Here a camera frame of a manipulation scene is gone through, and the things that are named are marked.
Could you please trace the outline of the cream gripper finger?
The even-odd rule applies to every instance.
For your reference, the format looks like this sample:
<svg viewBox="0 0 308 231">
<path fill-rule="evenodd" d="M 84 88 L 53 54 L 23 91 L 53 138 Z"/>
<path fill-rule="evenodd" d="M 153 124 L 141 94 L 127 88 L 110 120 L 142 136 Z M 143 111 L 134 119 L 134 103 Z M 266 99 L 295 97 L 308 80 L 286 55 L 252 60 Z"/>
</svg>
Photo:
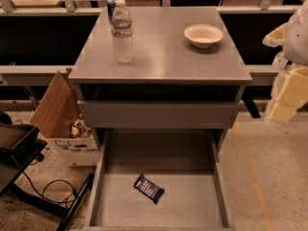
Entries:
<svg viewBox="0 0 308 231">
<path fill-rule="evenodd" d="M 275 78 L 269 103 L 268 119 L 288 123 L 297 110 L 308 102 L 308 67 L 297 65 Z"/>
<path fill-rule="evenodd" d="M 283 23 L 263 38 L 263 44 L 268 47 L 283 46 L 287 23 Z"/>
</svg>

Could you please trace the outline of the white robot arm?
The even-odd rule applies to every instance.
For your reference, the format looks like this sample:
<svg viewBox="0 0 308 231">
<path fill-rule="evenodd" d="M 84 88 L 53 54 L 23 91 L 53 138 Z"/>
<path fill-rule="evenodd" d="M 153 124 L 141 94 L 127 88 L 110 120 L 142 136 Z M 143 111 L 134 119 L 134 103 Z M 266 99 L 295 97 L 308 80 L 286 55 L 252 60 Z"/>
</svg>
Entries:
<svg viewBox="0 0 308 231">
<path fill-rule="evenodd" d="M 282 46 L 282 58 L 293 63 L 291 70 L 278 74 L 266 109 L 266 122 L 286 124 L 308 102 L 308 0 L 289 21 L 267 34 L 263 44 Z"/>
</svg>

